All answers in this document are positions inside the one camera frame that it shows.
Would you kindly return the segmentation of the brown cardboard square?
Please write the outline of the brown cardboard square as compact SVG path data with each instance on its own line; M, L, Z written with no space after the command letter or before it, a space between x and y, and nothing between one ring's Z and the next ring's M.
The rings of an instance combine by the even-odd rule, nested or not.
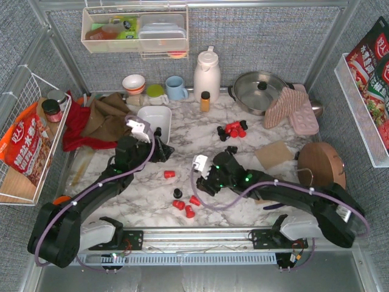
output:
M283 141L261 147L255 151L255 156L265 170L294 159L294 154Z

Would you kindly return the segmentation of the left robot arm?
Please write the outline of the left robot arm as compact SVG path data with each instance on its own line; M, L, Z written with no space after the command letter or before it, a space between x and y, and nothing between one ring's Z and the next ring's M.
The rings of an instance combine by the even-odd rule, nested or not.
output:
M132 183L134 173L142 171L148 162L166 162L173 153L174 147L159 136L153 136L150 143L130 136L120 138L114 156L93 184L60 204L41 207L27 245L36 265L67 267L81 249L84 221L107 200L121 194Z

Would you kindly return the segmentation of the pink striped cloth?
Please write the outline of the pink striped cloth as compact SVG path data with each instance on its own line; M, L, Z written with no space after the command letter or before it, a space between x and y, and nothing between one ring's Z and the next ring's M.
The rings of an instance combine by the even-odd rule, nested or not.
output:
M285 117L301 108L308 98L305 92L284 87L279 98L274 100L266 110L263 127L265 129L276 127Z

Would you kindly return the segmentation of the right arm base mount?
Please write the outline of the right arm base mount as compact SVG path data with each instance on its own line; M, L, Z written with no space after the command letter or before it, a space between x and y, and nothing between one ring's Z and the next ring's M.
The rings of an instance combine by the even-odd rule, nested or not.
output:
M287 215L280 215L271 228L252 229L248 239L253 243L254 249L291 249L308 247L306 239L290 240L281 233L281 224Z

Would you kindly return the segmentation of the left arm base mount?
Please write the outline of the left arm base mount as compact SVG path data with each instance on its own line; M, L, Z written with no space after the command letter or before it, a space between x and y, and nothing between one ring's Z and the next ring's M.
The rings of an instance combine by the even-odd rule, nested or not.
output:
M109 243L100 243L89 248L90 251L140 251L143 246L142 230L124 230L122 239L113 239Z

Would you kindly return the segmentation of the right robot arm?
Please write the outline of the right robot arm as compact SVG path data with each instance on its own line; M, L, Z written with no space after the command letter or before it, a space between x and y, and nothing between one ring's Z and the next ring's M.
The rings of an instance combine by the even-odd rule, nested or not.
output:
M196 155L191 172L200 174L198 179L190 179L194 192L200 190L215 196L228 188L237 194L234 201L223 206L204 204L209 209L225 210L243 198L278 202L309 214L320 234L341 248L352 247L359 236L359 223L364 224L365 232L370 230L361 206L334 182L326 187L303 187L277 180L259 170L245 169L229 151L220 152L213 159Z

